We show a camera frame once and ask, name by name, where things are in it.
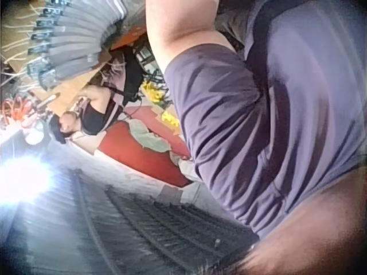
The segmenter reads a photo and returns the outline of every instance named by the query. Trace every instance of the lens flare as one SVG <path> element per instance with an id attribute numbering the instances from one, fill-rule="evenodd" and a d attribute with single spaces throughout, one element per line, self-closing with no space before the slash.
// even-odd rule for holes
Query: lens flare
<path id="1" fill-rule="evenodd" d="M 50 171 L 37 158 L 12 159 L 0 166 L 0 203 L 32 201 L 50 186 Z"/>

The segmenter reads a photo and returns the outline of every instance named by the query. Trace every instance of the black cap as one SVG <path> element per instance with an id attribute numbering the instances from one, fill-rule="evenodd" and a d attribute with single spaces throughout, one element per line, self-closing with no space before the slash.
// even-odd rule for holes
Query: black cap
<path id="1" fill-rule="evenodd" d="M 48 123 L 51 135 L 61 144 L 65 144 L 64 134 L 60 131 L 60 117 L 58 115 L 53 115 Z"/>

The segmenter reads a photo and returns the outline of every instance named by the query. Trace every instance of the purple t-shirt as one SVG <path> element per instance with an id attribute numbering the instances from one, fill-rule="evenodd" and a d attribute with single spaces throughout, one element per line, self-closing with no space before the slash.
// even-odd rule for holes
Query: purple t-shirt
<path id="1" fill-rule="evenodd" d="M 266 95 L 221 45 L 188 49 L 165 72 L 198 175 L 261 237 L 365 158 L 364 27 L 338 34 L 314 6 L 272 22 Z"/>

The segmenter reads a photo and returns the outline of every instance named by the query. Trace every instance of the person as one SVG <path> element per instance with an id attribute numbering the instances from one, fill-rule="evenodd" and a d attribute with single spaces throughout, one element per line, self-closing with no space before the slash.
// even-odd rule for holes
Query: person
<path id="1" fill-rule="evenodd" d="M 86 97 L 79 112 L 66 111 L 54 115 L 50 130 L 55 139 L 65 144 L 75 132 L 97 135 L 117 121 L 128 102 L 139 99 L 139 87 L 145 71 L 130 46 L 110 52 L 113 59 L 101 69 L 101 74 L 91 80 L 94 85 L 83 88 L 77 97 Z"/>
<path id="2" fill-rule="evenodd" d="M 146 18 L 197 174 L 260 237 L 228 274 L 352 274 L 366 238 L 365 15 L 256 0 L 242 62 L 214 30 L 218 2 L 147 0 Z"/>

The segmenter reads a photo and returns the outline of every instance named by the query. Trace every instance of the skin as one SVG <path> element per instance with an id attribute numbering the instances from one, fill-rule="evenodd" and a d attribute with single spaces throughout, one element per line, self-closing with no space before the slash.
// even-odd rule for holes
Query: skin
<path id="1" fill-rule="evenodd" d="M 90 99 L 93 109 L 100 113 L 105 113 L 111 98 L 111 91 L 105 87 L 90 85 L 83 88 L 78 95 Z M 60 117 L 59 122 L 62 133 L 73 133 L 81 130 L 81 120 L 74 112 L 65 112 Z"/>
<path id="2" fill-rule="evenodd" d="M 214 30 L 217 0 L 146 0 L 147 32 L 165 71 L 180 53 L 201 44 L 229 42 Z M 348 274 L 365 236 L 364 168 L 303 202 L 231 274 Z"/>

